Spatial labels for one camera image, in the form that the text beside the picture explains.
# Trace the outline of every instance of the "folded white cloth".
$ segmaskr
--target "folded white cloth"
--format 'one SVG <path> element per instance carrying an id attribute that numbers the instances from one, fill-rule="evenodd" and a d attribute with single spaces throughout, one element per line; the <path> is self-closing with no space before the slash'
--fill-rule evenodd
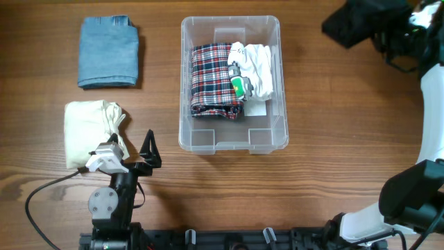
<path id="1" fill-rule="evenodd" d="M 231 45 L 228 65 L 237 63 L 242 77 L 248 77 L 253 85 L 251 99 L 266 101 L 271 99 L 273 81 L 271 77 L 270 47 L 262 44 L 249 44 L 244 47 L 240 42 Z"/>
<path id="2" fill-rule="evenodd" d="M 65 106 L 65 153 L 67 169 L 84 167 L 102 142 L 113 133 L 119 136 L 123 159 L 130 155 L 119 135 L 119 125 L 125 118 L 117 103 L 107 101 L 73 101 Z"/>

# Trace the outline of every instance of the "plaid shirt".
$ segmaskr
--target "plaid shirt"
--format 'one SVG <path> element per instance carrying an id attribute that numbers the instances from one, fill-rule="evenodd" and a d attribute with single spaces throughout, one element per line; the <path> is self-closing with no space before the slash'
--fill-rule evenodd
<path id="1" fill-rule="evenodd" d="M 236 119 L 244 103 L 228 76 L 230 43 L 215 43 L 194 47 L 192 56 L 191 113 L 193 117 L 224 116 Z"/>

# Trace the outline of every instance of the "folded blue jeans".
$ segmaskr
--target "folded blue jeans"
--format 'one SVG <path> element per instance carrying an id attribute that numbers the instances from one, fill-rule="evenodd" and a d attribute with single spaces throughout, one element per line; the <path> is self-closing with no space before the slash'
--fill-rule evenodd
<path id="1" fill-rule="evenodd" d="M 137 29 L 128 16 L 86 17 L 80 32 L 78 86 L 134 86 L 138 48 Z"/>

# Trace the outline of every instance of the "wooden surface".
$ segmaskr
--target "wooden surface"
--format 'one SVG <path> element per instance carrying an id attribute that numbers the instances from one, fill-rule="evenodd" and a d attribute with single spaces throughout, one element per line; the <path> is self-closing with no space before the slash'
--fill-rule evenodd
<path id="1" fill-rule="evenodd" d="M 321 33 L 321 22 L 342 4 L 0 6 L 0 249 L 49 248 L 29 224 L 24 201 L 37 186 L 72 173 L 65 167 L 63 135 L 70 101 L 119 103 L 130 114 L 121 130 L 134 156 L 146 131 L 155 131 L 163 166 L 140 179 L 147 200 L 133 216 L 145 229 L 322 226 L 339 212 L 376 202 L 384 182 L 418 157 L 422 95 L 416 76 L 385 65 L 368 41 L 347 51 Z M 138 88 L 81 90 L 83 18 L 121 13 L 139 27 Z M 284 150 L 196 156 L 179 147 L 180 23 L 199 15 L 280 20 L 290 133 Z M 77 176 L 37 194 L 31 213 L 56 245 L 77 249 L 79 234 L 92 229 L 88 197 L 107 185 L 102 174 Z M 442 249 L 443 243 L 443 236 L 433 235 L 422 249 Z M 391 242 L 399 247 L 398 239 Z"/>

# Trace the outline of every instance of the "plastic bin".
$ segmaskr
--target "plastic bin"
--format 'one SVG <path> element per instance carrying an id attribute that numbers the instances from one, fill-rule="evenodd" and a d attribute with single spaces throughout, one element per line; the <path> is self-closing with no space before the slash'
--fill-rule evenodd
<path id="1" fill-rule="evenodd" d="M 267 116 L 236 120 L 191 116 L 191 49 L 213 42 L 269 45 L 273 96 L 266 102 Z M 273 16 L 187 17 L 182 22 L 179 144 L 197 154 L 247 149 L 251 154 L 271 153 L 289 142 L 279 20 Z"/>

